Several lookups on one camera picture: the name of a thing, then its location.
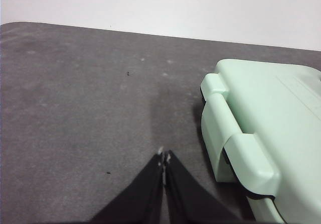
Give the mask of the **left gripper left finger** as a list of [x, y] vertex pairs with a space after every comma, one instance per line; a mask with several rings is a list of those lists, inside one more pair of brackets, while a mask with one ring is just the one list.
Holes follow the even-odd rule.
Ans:
[[154, 154], [134, 180], [90, 223], [160, 223], [163, 162], [162, 152]]

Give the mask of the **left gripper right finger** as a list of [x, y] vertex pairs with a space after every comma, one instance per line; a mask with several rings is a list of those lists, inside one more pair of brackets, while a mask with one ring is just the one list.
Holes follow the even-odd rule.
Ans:
[[203, 188], [169, 150], [165, 160], [170, 223], [243, 223]]

